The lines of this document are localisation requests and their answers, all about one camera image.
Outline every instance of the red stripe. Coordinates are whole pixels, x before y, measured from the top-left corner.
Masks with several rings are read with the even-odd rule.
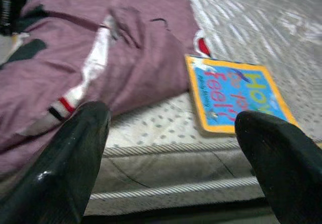
[[[232,104],[213,104],[215,107],[233,107]]]
[[[232,97],[241,98],[241,99],[245,99],[245,97],[243,97],[243,96],[238,96],[238,95],[233,95],[233,94],[231,94],[231,96],[232,96]]]
[[[211,57],[209,49],[205,43],[204,38],[199,39],[198,44],[199,44],[200,51],[203,52],[204,54],[208,55],[209,57]]]
[[[73,108],[64,97],[61,97],[58,100],[62,103],[62,105],[64,105],[68,112],[72,113],[75,110],[75,108]]]

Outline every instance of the white mattress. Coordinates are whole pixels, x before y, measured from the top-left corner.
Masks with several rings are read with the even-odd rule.
[[[191,2],[214,57],[267,66],[300,127],[321,141],[322,0]],[[114,119],[86,214],[262,197],[235,137],[197,129],[188,93]]]

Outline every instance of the quilted mattress fabric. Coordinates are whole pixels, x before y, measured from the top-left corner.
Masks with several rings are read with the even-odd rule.
[[[267,66],[300,127],[314,141],[322,139],[321,3],[191,0],[214,57]],[[121,115],[112,124],[104,155],[87,213],[157,208],[149,200],[155,193],[168,193],[160,191],[161,187],[179,185],[175,188],[178,191],[182,184],[202,186],[218,180],[242,183],[252,178],[235,137],[208,138],[199,133],[188,93]],[[255,181],[242,194],[241,187],[207,190],[211,198],[198,197],[205,197],[202,188],[184,188],[186,192],[179,197],[178,193],[160,194],[157,202],[171,207],[250,199],[263,196],[258,188]],[[150,192],[144,199],[146,204],[139,206],[134,204],[143,200],[135,192],[138,189]],[[107,208],[104,201],[115,208]]]

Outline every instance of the children's book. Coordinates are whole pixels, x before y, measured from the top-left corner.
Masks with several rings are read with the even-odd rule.
[[[201,126],[234,133],[241,111],[277,116],[297,125],[266,67],[187,55],[191,90]]]

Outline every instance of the dotted fabric pattern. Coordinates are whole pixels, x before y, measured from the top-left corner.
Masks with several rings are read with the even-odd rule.
[[[268,67],[301,129],[322,140],[322,0],[190,0],[215,58]],[[107,147],[230,142],[203,137],[188,93],[119,116]]]
[[[200,134],[196,122],[190,96],[185,93],[116,117],[112,122],[107,147],[213,143],[213,138]],[[232,142],[235,137],[219,137],[216,141]]]

